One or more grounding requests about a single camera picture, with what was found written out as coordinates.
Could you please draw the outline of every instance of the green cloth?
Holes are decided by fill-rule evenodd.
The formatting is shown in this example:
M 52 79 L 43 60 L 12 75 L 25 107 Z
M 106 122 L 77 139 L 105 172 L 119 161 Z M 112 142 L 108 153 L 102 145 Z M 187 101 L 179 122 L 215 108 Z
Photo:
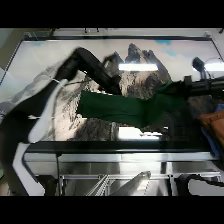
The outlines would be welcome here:
M 99 118 L 143 128 L 174 112 L 184 103 L 180 82 L 162 85 L 152 98 L 143 100 L 118 95 L 82 91 L 77 113 L 85 118 Z

